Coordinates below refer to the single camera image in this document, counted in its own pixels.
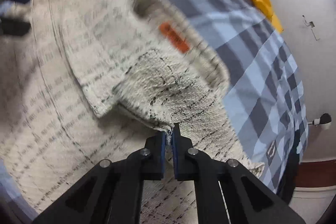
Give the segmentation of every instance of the triangular cutout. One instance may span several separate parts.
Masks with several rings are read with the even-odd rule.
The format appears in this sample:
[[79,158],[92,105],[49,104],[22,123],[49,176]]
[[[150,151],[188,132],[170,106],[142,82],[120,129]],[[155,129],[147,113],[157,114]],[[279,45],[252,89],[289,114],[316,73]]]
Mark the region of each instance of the triangular cutout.
[[244,185],[245,191],[247,192],[254,211],[260,212],[261,210],[273,205],[272,200],[247,177],[242,177],[241,181]]
[[65,201],[65,205],[79,213],[82,213],[87,204],[87,201],[89,200],[89,197],[91,196],[96,181],[97,177],[90,178]]

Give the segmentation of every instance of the bed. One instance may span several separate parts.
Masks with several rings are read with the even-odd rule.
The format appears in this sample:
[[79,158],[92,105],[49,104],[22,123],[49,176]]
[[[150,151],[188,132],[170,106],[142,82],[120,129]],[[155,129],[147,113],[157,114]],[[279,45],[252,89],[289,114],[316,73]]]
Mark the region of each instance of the bed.
[[[303,85],[294,57],[282,37],[250,0],[169,0],[218,53],[230,72],[223,104],[244,151],[265,162],[260,180],[276,193],[286,169],[294,133],[301,160],[308,125]],[[4,12],[10,3],[3,3]],[[29,223],[36,212],[1,167],[6,202]]]

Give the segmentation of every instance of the silver bolt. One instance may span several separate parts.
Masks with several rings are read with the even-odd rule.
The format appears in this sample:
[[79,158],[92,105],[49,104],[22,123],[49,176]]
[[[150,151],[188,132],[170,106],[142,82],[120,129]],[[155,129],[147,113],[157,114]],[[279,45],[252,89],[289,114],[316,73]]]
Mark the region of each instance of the silver bolt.
[[110,163],[109,160],[101,160],[100,163],[99,163],[100,167],[103,167],[103,168],[108,167],[110,164],[111,163]]
[[198,153],[198,149],[191,147],[188,149],[188,153],[195,156]]
[[228,165],[230,165],[231,167],[237,167],[239,165],[239,162],[235,159],[229,159],[227,161]]
[[151,154],[151,151],[150,151],[148,148],[142,148],[142,149],[140,150],[140,154],[141,154],[142,156],[148,156],[148,155]]

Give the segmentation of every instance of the orange tag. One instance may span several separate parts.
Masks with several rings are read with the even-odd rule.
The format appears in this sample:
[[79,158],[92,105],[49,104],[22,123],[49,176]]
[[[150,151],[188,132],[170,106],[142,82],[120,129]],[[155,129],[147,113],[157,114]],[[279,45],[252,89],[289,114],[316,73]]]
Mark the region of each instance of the orange tag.
[[187,41],[183,40],[168,22],[162,23],[159,26],[159,30],[180,52],[186,53],[187,51],[189,51],[190,48],[187,44]]

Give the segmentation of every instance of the brown baseboard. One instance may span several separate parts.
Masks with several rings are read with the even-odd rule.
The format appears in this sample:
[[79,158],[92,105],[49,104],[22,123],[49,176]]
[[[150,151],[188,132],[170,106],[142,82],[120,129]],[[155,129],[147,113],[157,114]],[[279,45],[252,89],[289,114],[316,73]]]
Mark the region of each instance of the brown baseboard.
[[329,187],[336,185],[336,160],[303,162],[295,179],[296,187]]

